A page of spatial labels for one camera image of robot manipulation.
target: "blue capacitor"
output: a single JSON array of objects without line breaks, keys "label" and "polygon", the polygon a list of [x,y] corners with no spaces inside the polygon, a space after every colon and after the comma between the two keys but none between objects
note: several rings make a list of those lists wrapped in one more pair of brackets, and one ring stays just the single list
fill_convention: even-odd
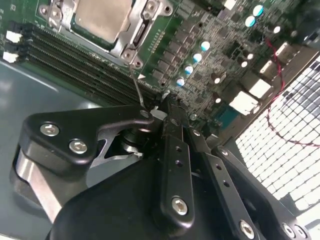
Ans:
[{"label": "blue capacitor", "polygon": [[186,84],[186,82],[185,82],[185,79],[183,78],[183,77],[178,77],[177,79],[176,79],[176,84],[179,86],[179,87],[183,87],[185,84]]},{"label": "blue capacitor", "polygon": [[257,5],[254,7],[252,14],[255,17],[259,17],[263,12],[264,12],[264,6]]},{"label": "blue capacitor", "polygon": [[200,53],[195,53],[193,56],[193,61],[197,64],[199,62],[201,62],[202,60],[202,55]]},{"label": "blue capacitor", "polygon": [[202,43],[201,43],[201,50],[202,51],[208,51],[209,50],[209,48],[210,48],[210,42],[208,42],[208,41],[203,41]]},{"label": "blue capacitor", "polygon": [[194,72],[194,67],[191,65],[188,65],[184,68],[184,72],[188,75],[192,74]]},{"label": "blue capacitor", "polygon": [[248,16],[244,22],[244,24],[250,28],[256,23],[256,18],[254,16]]}]

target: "capacitor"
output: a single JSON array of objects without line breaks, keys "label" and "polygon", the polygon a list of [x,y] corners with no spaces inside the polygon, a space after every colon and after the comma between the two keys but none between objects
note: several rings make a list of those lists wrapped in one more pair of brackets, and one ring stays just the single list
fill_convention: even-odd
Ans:
[{"label": "capacitor", "polygon": [[187,75],[190,75],[194,72],[194,67],[191,66],[191,65],[187,65],[185,66],[184,68],[184,72],[187,74]]},{"label": "capacitor", "polygon": [[197,64],[197,63],[201,62],[202,55],[200,53],[195,53],[195,54],[193,54],[192,58],[193,58],[193,61]]},{"label": "capacitor", "polygon": [[214,93],[212,94],[212,98],[213,98],[213,100],[214,100],[214,102],[215,102],[216,104],[219,104],[219,103],[221,103],[221,101],[222,101],[221,97],[220,97],[219,94],[216,93],[216,92],[214,92]]},{"label": "capacitor", "polygon": [[256,23],[256,18],[254,16],[248,16],[246,19],[245,19],[245,22],[244,24],[250,28],[252,27],[253,25],[255,25]]},{"label": "capacitor", "polygon": [[203,41],[202,43],[201,43],[201,50],[202,51],[208,51],[209,50],[209,48],[210,48],[210,42],[208,42],[208,41]]},{"label": "capacitor", "polygon": [[277,34],[281,31],[281,26],[279,25],[276,25],[276,24],[272,24],[272,23],[269,23],[267,26],[266,26],[266,29],[268,29],[268,31],[274,33],[274,34]]},{"label": "capacitor", "polygon": [[247,51],[247,50],[243,50],[243,56],[248,59],[248,60],[251,60],[254,58],[254,55],[253,53]]},{"label": "capacitor", "polygon": [[221,81],[221,78],[215,72],[211,73],[210,77],[215,84],[218,84]]},{"label": "capacitor", "polygon": [[183,87],[186,82],[185,82],[185,79],[182,77],[182,76],[179,76],[177,79],[176,79],[176,84],[179,86],[179,87]]},{"label": "capacitor", "polygon": [[257,5],[254,7],[252,14],[255,17],[259,17],[262,13],[264,12],[264,6],[262,5]]},{"label": "capacitor", "polygon": [[193,113],[193,114],[190,115],[190,120],[191,121],[195,121],[195,120],[197,120],[197,117],[198,117],[198,115]]},{"label": "capacitor", "polygon": [[241,56],[239,56],[236,61],[238,62],[238,64],[240,64],[242,68],[248,66],[248,62]]}]

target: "green circuit board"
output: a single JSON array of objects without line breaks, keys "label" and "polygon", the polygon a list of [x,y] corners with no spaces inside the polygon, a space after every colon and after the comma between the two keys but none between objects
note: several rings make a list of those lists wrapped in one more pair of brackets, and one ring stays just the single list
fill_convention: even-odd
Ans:
[{"label": "green circuit board", "polygon": [[[207,122],[220,122],[225,128],[238,113],[223,101],[221,104],[216,104],[211,98],[212,94],[222,94],[230,83],[238,81],[246,71],[254,69],[259,61],[270,58],[270,49],[265,44],[250,40],[252,32],[255,30],[265,32],[267,24],[276,24],[281,26],[282,29],[292,29],[293,23],[288,16],[292,15],[299,1],[238,0],[232,10],[223,9],[217,15],[210,14],[203,7],[195,4],[196,1],[170,0],[170,2],[173,5],[172,15],[170,17],[160,16],[156,19],[138,52],[138,56],[144,63],[143,68],[135,70],[134,73],[137,77],[139,76],[139,83],[149,89],[156,92],[169,89],[177,93],[188,106],[188,113],[197,115],[193,125],[201,127]],[[53,35],[58,34],[58,37],[66,43],[73,44],[75,48],[88,52],[106,65],[129,75],[127,67],[119,67],[95,52],[91,52],[85,46],[75,45],[63,34],[54,32],[48,26],[47,21],[39,14],[38,8],[41,4],[48,4],[48,0],[6,0],[0,2],[0,51],[4,50],[9,21],[33,23]],[[263,14],[256,18],[254,26],[247,27],[245,20],[252,15],[253,8],[256,5],[263,5]],[[192,24],[194,29],[197,29],[196,34],[189,35],[191,41],[188,45],[181,44],[186,51],[182,53],[180,62],[168,64],[169,68],[162,71],[161,77],[156,77],[155,71],[158,70],[165,51],[168,50],[169,44],[176,37],[181,24],[184,22]],[[279,38],[280,34],[268,35],[266,33],[266,35],[271,40],[275,40]],[[200,44],[203,41],[210,43],[210,49],[201,52],[201,62],[194,63],[192,55],[200,51]],[[232,59],[227,54],[228,49],[235,41],[254,54],[254,58],[248,61],[247,67],[241,67],[236,59]],[[23,64],[32,71],[44,75],[60,85],[90,97],[90,94],[86,91],[78,90],[76,86],[65,83],[58,76],[46,74],[45,70],[34,67],[27,62]],[[192,66],[193,73],[186,74],[185,66]],[[223,81],[220,84],[214,84],[210,77],[213,72],[221,76]],[[183,87],[177,86],[176,79],[178,77],[185,79]],[[96,98],[94,100],[99,104],[108,105],[103,99]]]}]

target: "red wire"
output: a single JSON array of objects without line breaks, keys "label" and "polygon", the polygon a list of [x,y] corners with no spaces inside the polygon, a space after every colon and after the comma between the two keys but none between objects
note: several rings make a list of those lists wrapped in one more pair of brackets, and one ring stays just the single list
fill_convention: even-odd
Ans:
[{"label": "red wire", "polygon": [[303,143],[300,141],[296,141],[296,140],[292,140],[292,139],[285,139],[284,136],[282,136],[276,129],[275,127],[271,124],[270,122],[270,112],[271,112],[271,106],[272,104],[279,98],[279,96],[284,92],[286,83],[284,81],[283,75],[282,75],[282,67],[281,64],[279,62],[279,59],[276,55],[277,49],[271,44],[269,39],[266,39],[266,44],[268,45],[269,48],[271,48],[273,50],[273,58],[274,61],[276,63],[277,66],[277,75],[280,77],[280,84],[281,84],[281,88],[280,91],[272,98],[269,107],[268,107],[268,112],[266,115],[266,120],[268,122],[268,127],[281,139],[285,140],[288,143],[292,143],[292,144],[297,144],[297,145],[303,145],[303,146],[310,146],[310,147],[317,147],[320,148],[320,144],[315,144],[313,142],[309,142],[309,143]]}]

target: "silver screw head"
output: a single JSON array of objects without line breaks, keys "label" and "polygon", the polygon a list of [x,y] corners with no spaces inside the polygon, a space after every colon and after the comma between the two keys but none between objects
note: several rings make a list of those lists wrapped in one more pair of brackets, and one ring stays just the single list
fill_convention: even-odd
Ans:
[{"label": "silver screw head", "polygon": [[75,154],[84,154],[88,150],[87,145],[81,140],[71,141],[69,143],[69,148]]},{"label": "silver screw head", "polygon": [[300,226],[294,225],[294,228],[300,234],[301,237],[303,237],[304,239],[308,238],[308,235]]},{"label": "silver screw head", "polygon": [[48,137],[54,137],[59,134],[60,130],[56,125],[46,123],[40,127],[40,132]]},{"label": "silver screw head", "polygon": [[179,197],[173,198],[171,204],[177,214],[182,216],[187,214],[188,206],[185,203],[185,201],[183,201],[181,198]]},{"label": "silver screw head", "polygon": [[200,132],[198,132],[197,130],[193,129],[192,132],[194,135],[196,135],[198,137],[200,136]]},{"label": "silver screw head", "polygon": [[294,238],[296,237],[296,234],[295,234],[295,232],[292,230],[291,227],[289,227],[289,226],[288,226],[287,224],[285,224],[285,223],[283,223],[282,226],[283,226],[283,229],[284,229],[285,233],[286,233],[290,238],[294,239]]},{"label": "silver screw head", "polygon": [[225,156],[228,156],[228,155],[229,155],[229,153],[228,153],[226,150],[224,150],[224,149],[221,150],[221,153],[222,153],[223,155],[225,155]]},{"label": "silver screw head", "polygon": [[252,227],[245,220],[241,220],[239,225],[240,225],[241,231],[244,233],[244,235],[248,239],[254,239],[255,238],[254,230],[252,229]]},{"label": "silver screw head", "polygon": [[149,113],[145,110],[140,110],[140,114],[145,117],[146,119],[149,118]]},{"label": "silver screw head", "polygon": [[190,120],[191,120],[191,121],[195,121],[195,120],[197,120],[197,117],[198,117],[197,114],[195,114],[195,113],[194,113],[194,114],[191,114],[191,115],[190,115]]}]

